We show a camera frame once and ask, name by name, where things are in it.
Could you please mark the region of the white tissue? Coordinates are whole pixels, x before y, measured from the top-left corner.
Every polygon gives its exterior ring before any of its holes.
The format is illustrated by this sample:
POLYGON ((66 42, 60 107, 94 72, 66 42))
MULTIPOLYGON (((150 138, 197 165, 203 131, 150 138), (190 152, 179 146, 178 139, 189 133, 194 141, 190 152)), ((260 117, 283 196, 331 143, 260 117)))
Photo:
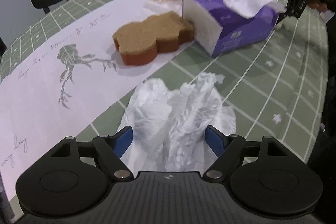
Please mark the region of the white tissue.
POLYGON ((120 128, 133 130, 131 145, 121 160, 132 171, 203 173, 216 156, 206 144, 211 125, 223 135, 236 132, 236 115, 223 104, 216 84, 223 75, 201 73, 194 83, 170 90, 162 79, 149 79, 136 87, 120 128))

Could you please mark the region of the purple tissue pack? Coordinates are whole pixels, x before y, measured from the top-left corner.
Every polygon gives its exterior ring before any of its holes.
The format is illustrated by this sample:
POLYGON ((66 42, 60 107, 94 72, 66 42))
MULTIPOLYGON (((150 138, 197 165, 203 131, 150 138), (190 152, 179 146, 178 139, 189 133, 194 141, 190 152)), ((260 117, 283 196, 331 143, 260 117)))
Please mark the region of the purple tissue pack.
POLYGON ((283 12, 276 0, 182 0, 194 40, 212 57, 267 39, 283 12))

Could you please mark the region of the brown heart-shaped sponge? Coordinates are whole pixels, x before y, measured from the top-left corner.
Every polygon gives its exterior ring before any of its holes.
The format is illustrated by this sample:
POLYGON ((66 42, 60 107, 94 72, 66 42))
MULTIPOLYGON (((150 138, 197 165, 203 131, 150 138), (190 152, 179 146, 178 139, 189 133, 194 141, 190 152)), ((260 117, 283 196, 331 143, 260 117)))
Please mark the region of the brown heart-shaped sponge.
POLYGON ((173 11, 130 22, 113 34, 116 50, 128 66, 146 65, 159 53, 175 52, 193 39, 193 24, 173 11))

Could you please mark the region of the white printed table runner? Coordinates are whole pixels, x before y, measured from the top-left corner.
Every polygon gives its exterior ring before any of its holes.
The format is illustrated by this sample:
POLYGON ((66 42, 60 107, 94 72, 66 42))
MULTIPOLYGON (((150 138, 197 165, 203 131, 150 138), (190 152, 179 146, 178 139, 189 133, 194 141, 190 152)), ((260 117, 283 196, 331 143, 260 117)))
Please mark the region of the white printed table runner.
POLYGON ((101 133, 104 125, 113 134, 122 98, 156 71, 164 68, 175 86, 195 79, 173 53, 125 66, 112 38, 124 24, 181 8, 181 1, 73 0, 16 40, 1 71, 1 176, 8 199, 18 177, 64 137, 101 133))

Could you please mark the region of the green grid tablecloth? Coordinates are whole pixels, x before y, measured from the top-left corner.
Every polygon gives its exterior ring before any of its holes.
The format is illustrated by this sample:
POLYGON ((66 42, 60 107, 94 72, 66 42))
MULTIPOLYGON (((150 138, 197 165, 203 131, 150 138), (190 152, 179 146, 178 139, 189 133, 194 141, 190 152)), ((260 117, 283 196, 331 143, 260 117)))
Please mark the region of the green grid tablecloth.
MULTIPOLYGON (((68 24, 114 0, 72 0, 45 16, 13 42, 1 59, 1 79, 48 38, 68 24)), ((192 83, 198 74, 224 76, 217 84, 225 104, 234 108, 238 133, 248 140, 274 134, 302 160, 315 145, 327 83, 327 34, 322 18, 305 10, 282 21, 279 30, 255 45, 209 57, 197 44, 154 72, 170 89, 192 83)))

